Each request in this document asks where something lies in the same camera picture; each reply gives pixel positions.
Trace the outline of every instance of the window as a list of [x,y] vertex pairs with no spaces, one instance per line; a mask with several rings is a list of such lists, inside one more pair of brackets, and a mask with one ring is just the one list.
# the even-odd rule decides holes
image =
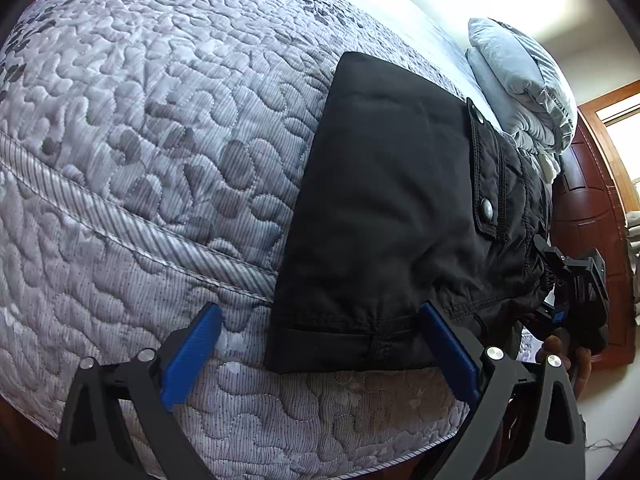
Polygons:
[[625,211],[640,210],[640,81],[583,104],[580,111],[607,160]]

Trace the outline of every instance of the human hand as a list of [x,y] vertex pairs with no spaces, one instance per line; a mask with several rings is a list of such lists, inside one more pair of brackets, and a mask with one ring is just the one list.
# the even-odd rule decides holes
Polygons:
[[575,363],[572,363],[569,358],[562,354],[562,341],[559,337],[551,335],[545,339],[542,343],[542,348],[538,350],[536,354],[536,361],[541,363],[547,356],[554,354],[562,359],[564,368],[569,371],[572,366],[577,366],[577,374],[575,377],[574,394],[578,399],[584,391],[589,376],[591,375],[591,350],[582,346],[578,347],[575,351]]

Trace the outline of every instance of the black garment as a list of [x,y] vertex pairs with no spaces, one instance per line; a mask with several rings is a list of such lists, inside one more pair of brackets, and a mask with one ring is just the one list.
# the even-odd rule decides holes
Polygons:
[[417,331],[425,301],[504,344],[546,295],[532,238],[546,238],[549,215],[535,170],[471,100],[344,54],[302,179],[265,366],[433,365]]

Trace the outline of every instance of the wooden headboard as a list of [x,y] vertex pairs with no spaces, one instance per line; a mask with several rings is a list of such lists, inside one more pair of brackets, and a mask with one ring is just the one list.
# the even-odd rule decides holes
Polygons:
[[636,346],[625,212],[605,159],[582,116],[562,161],[564,171],[553,185],[551,243],[572,258],[591,247],[600,251],[607,266],[609,347],[593,358],[593,369],[626,365],[633,362]]

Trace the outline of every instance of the bedspread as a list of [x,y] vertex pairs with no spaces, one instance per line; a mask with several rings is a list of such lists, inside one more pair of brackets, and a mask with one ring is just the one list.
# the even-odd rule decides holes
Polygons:
[[0,392],[12,405],[55,434],[81,357],[128,360],[213,301],[220,341],[175,411],[219,478],[347,478],[455,432],[467,408],[436,369],[262,367],[292,208],[347,50],[466,97],[345,0],[25,11],[0,50]]

